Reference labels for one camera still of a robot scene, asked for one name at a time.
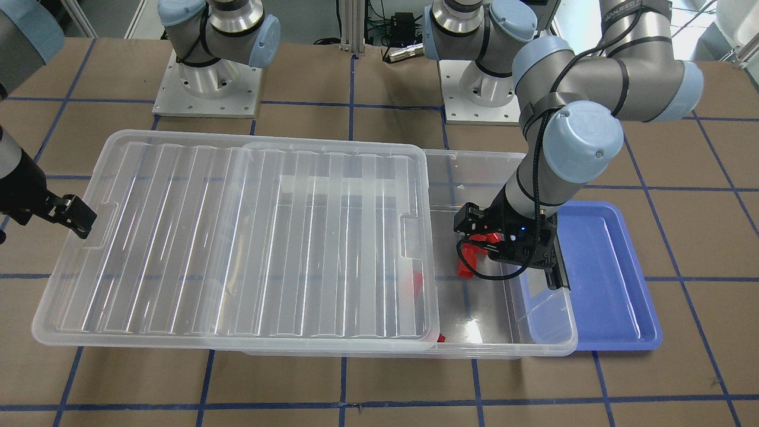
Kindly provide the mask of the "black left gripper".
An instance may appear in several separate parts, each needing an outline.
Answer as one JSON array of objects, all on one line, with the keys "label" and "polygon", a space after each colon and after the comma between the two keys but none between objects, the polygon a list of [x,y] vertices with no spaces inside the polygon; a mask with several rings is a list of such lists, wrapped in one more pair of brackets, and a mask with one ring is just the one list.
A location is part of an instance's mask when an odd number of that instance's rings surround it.
[{"label": "black left gripper", "polygon": [[544,270],[548,289],[569,288],[557,230],[559,216],[540,216],[540,226],[534,219],[524,219],[510,206],[486,208],[486,226],[489,230],[502,234],[502,239],[493,243],[488,250],[488,258],[518,269]]}]

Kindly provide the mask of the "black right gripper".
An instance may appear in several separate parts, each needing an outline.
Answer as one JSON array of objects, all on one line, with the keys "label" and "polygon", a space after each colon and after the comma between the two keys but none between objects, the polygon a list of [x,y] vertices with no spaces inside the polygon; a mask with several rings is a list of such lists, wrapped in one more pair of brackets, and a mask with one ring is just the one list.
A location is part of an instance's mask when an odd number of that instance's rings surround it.
[{"label": "black right gripper", "polygon": [[90,235],[97,220],[93,211],[76,195],[50,195],[43,170],[23,149],[15,167],[1,179],[1,211],[21,226],[32,216],[68,228],[81,240]]}]

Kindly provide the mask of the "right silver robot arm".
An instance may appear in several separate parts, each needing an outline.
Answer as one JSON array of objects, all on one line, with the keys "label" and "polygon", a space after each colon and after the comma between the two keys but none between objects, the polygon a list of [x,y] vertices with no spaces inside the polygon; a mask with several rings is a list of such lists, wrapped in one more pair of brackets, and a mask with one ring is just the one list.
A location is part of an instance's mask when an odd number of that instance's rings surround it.
[{"label": "right silver robot arm", "polygon": [[[64,32],[37,1],[3,1],[2,99],[21,86],[64,46]],[[281,24],[260,1],[160,1],[160,22],[176,62],[208,68],[230,60],[267,68],[281,40]],[[97,214],[78,196],[57,196],[35,160],[2,131],[1,211],[21,226],[33,216],[61,224],[84,240]]]}]

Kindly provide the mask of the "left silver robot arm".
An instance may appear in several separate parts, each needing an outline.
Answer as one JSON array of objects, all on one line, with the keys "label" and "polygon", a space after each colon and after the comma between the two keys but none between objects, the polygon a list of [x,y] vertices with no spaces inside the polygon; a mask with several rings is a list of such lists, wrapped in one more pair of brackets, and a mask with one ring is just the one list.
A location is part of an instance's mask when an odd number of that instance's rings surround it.
[{"label": "left silver robot arm", "polygon": [[435,1],[423,14],[425,56],[472,60],[491,78],[512,78],[528,153],[488,208],[467,202],[453,230],[459,271],[507,281],[558,262],[558,210],[599,177],[623,146],[623,121],[680,120],[704,76],[674,58],[670,1],[602,1],[599,43],[574,52],[538,36],[521,1]]}]

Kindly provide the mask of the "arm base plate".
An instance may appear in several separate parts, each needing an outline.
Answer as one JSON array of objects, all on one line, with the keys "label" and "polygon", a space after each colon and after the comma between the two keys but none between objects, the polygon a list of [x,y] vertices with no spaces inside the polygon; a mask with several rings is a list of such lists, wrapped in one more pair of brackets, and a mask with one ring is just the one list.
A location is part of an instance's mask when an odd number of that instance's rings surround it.
[{"label": "arm base plate", "polygon": [[264,70],[220,60],[205,68],[176,62],[171,52],[152,113],[161,117],[254,119]]},{"label": "arm base plate", "polygon": [[494,77],[473,60],[439,60],[445,122],[449,125],[519,125],[513,77]]}]

